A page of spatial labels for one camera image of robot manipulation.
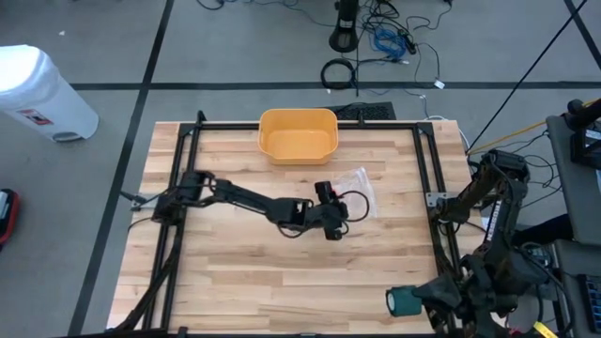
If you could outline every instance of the white trash can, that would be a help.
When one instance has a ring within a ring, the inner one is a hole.
[[[55,142],[87,139],[99,123],[50,56],[27,45],[0,47],[0,111]]]

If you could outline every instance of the wooden table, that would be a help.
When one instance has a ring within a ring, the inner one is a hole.
[[[141,192],[166,188],[178,127],[156,124]],[[470,173],[458,127],[440,121],[434,128],[447,190],[460,192]],[[257,148],[256,131],[201,132],[197,169],[270,197],[316,199],[314,182],[364,167],[378,218],[353,223],[341,241],[326,241],[319,230],[287,239],[264,217],[239,207],[189,208],[170,331],[432,331],[424,314],[390,317],[384,299],[391,286],[423,284],[437,275],[411,132],[340,131],[339,138],[324,166],[272,166]],[[436,187],[431,170],[428,176]],[[142,211],[133,220],[149,215]],[[107,327],[121,322],[146,291],[159,228],[147,222],[130,231]],[[470,253],[482,232],[463,226],[457,240],[460,252]]]

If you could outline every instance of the plastic bag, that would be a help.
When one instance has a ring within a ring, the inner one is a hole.
[[[332,180],[331,185],[336,191],[336,194],[341,195],[346,192],[343,202],[348,207],[348,218],[350,220],[357,220],[365,215],[367,211],[367,204],[365,198],[358,193],[351,191],[361,192],[367,198],[369,202],[369,212],[366,218],[376,218],[378,216],[378,205],[376,204],[376,195],[372,184],[369,182],[369,177],[365,168],[361,167],[351,172],[342,174]]]

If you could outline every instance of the green object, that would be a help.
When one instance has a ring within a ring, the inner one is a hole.
[[[392,316],[419,315],[422,300],[413,296],[415,285],[393,287],[386,290],[386,306]]]

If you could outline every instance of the gray floor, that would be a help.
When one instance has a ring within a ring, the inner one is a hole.
[[[435,18],[446,8],[440,0],[393,2],[402,18]],[[27,43],[44,49],[74,84],[139,84],[165,4],[166,0],[0,0],[0,45]],[[331,23],[335,15],[332,1],[301,0],[300,6],[321,23]],[[597,1],[587,4],[582,14],[597,44],[601,44],[599,14]],[[418,31],[415,38],[438,50],[443,82],[459,87],[465,82],[498,85],[517,81],[568,17],[563,0],[461,0],[443,17],[439,30]],[[329,93],[317,86],[252,90],[253,83],[317,83],[323,64],[339,56],[327,44],[330,32],[279,5],[226,3],[222,10],[208,12],[193,0],[175,0],[153,83],[245,85],[243,90],[227,90],[227,86],[150,90],[123,190],[137,191],[154,122],[192,120],[199,109],[210,120],[256,120],[273,107],[389,100],[399,119],[424,117],[420,100],[400,90],[382,96],[362,92],[359,98],[351,91]],[[370,50],[367,40],[360,51],[361,58],[379,55]],[[362,68],[362,80],[412,81],[417,57],[410,55],[407,60],[409,65]],[[435,74],[434,55],[424,50],[418,80],[432,81]],[[332,76],[347,74],[333,69]],[[571,24],[528,81],[541,82],[540,89],[518,90],[479,145],[560,114],[571,99],[599,97],[598,85],[546,88],[562,81],[599,82],[601,70]],[[421,92],[431,115],[456,119],[470,140],[509,94],[508,89]],[[69,329],[138,91],[82,90],[80,94],[100,115],[97,134],[86,142],[53,144],[0,114],[0,142],[5,145],[0,148],[0,186],[23,197],[19,228],[0,253],[1,337],[50,337]],[[544,139],[521,153],[552,161]],[[545,169],[532,172],[538,181],[549,176]],[[548,192],[532,185],[527,200]],[[117,204],[84,332],[105,327],[131,220],[127,206],[122,200]],[[535,224],[564,212],[558,193],[523,209],[519,220]]]

